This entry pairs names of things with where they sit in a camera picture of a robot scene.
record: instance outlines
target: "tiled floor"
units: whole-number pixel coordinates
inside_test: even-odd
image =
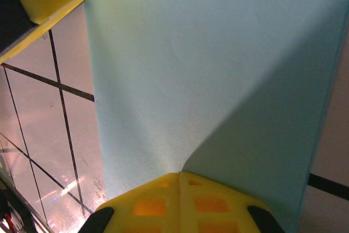
[[[77,232],[106,200],[83,6],[6,64],[1,167],[54,232]]]
[[[55,232],[106,200],[79,6],[0,67],[0,168]],[[349,186],[349,37],[312,173]],[[349,201],[308,186],[298,233],[349,232]]]

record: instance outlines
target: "black rubber pad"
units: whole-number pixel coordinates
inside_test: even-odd
[[[114,214],[112,207],[105,207],[91,214],[78,233],[103,233]]]
[[[269,211],[256,206],[249,206],[247,209],[261,233],[285,233]]]
[[[20,0],[0,0],[0,55],[35,26]]]

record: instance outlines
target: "light blue foam board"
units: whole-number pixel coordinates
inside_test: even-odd
[[[349,0],[87,0],[107,197],[184,166],[295,232]]]

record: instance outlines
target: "shiny floor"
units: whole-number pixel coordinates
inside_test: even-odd
[[[0,67],[0,169],[54,232],[106,200],[85,12]],[[312,173],[349,186],[349,37]],[[298,233],[349,232],[349,201],[307,186]]]

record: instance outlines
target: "black grout line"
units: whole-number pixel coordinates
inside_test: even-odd
[[[57,56],[56,56],[55,42],[53,41],[53,35],[52,35],[52,31],[51,30],[49,30],[49,35],[50,35],[51,49],[52,49],[52,54],[53,54],[53,61],[55,63],[57,82],[60,84],[61,83],[61,77],[59,76],[59,69],[58,69],[58,62],[57,62]],[[65,128],[67,130],[67,136],[68,136],[71,160],[73,162],[73,168],[74,168],[74,173],[75,173],[76,187],[77,187],[77,191],[79,193],[80,201],[81,201],[81,203],[83,203],[81,187],[80,187],[80,183],[79,183],[79,176],[77,174],[77,167],[76,167],[76,161],[75,161],[75,156],[74,156],[73,142],[71,140],[71,135],[70,135],[67,109],[65,108],[64,96],[63,96],[63,91],[62,91],[61,88],[59,89],[59,95],[61,96],[62,109],[63,109],[63,115],[64,115],[64,121],[65,121]],[[82,205],[81,205],[81,211],[82,211],[83,217],[85,218],[86,217],[85,216],[85,209],[83,208]]]
[[[0,145],[1,145],[2,151],[4,152],[4,158],[5,158],[7,167],[9,168],[9,172],[10,172],[10,176],[11,176],[11,179],[12,179],[12,182],[13,182],[13,186],[16,188],[15,180],[13,179],[12,172],[11,172],[11,169],[10,169],[10,165],[9,165],[9,162],[7,161],[6,152],[5,152],[4,147],[2,146],[1,140],[0,140]]]
[[[0,132],[0,135],[3,136],[7,141],[9,141],[17,150],[22,153],[27,159],[29,159],[35,166],[37,166],[46,176],[48,176],[51,180],[54,181],[60,188],[66,189],[62,184],[60,184],[54,177],[52,177],[43,167],[41,167],[34,159],[25,154],[23,150],[21,150],[18,146],[16,146],[10,139],[8,139],[4,134]],[[74,196],[71,192],[67,192],[69,196],[71,196],[77,203],[82,205],[84,209],[86,209],[89,213],[93,213],[85,204],[83,204],[76,196]]]
[[[310,173],[308,185],[349,201],[349,187]]]
[[[43,76],[39,76],[37,74],[28,72],[26,70],[14,67],[13,65],[9,65],[9,64],[6,64],[6,63],[2,63],[1,65],[4,68],[10,69],[12,71],[15,71],[15,72],[20,73],[20,74],[25,75],[25,76],[29,76],[29,77],[31,77],[33,79],[36,79],[36,80],[41,81],[43,83],[49,84],[49,85],[51,85],[53,87],[58,87],[58,88],[60,88],[60,89],[62,89],[64,91],[67,91],[67,92],[71,93],[71,94],[77,95],[77,96],[79,96],[81,98],[85,98],[87,100],[90,100],[90,101],[94,102],[94,95],[92,95],[90,93],[87,93],[87,92],[84,92],[82,90],[79,90],[79,89],[67,86],[67,85],[62,84],[60,82],[53,81],[51,79],[47,79],[47,78],[45,78]]]
[[[23,130],[22,130],[22,125],[21,125],[21,121],[20,121],[20,118],[18,116],[18,111],[17,111],[17,107],[16,107],[16,104],[15,104],[15,99],[13,97],[13,94],[12,94],[12,90],[11,90],[11,86],[10,86],[10,81],[9,81],[9,78],[7,77],[7,72],[6,72],[6,69],[4,68],[4,71],[5,71],[5,76],[6,76],[6,80],[7,80],[7,85],[9,86],[9,90],[10,90],[10,94],[11,94],[11,98],[12,98],[12,102],[13,102],[13,107],[15,108],[15,112],[16,112],[16,116],[17,116],[17,120],[18,120],[18,124],[20,126],[20,131],[21,131],[21,134],[22,134],[22,138],[23,138],[23,143],[24,143],[24,146],[26,148],[26,151],[27,151],[27,154],[28,154],[28,157],[30,157],[29,155],[29,151],[28,151],[28,147],[27,147],[27,143],[26,143],[26,140],[24,138],[24,134],[23,134]],[[34,177],[34,181],[35,181],[35,185],[37,187],[37,191],[38,191],[38,194],[39,194],[39,198],[40,198],[40,203],[41,203],[41,207],[43,208],[43,213],[44,213],[44,217],[45,217],[45,220],[47,222],[47,217],[46,217],[46,213],[45,213],[45,209],[44,209],[44,205],[43,205],[43,201],[41,200],[41,194],[40,194],[40,190],[39,190],[39,186],[38,186],[38,182],[37,182],[37,178],[35,177],[35,173],[34,173],[34,169],[33,169],[33,164],[31,162],[31,160],[29,159],[29,163],[31,165],[31,169],[32,169],[32,173],[33,173],[33,177]]]

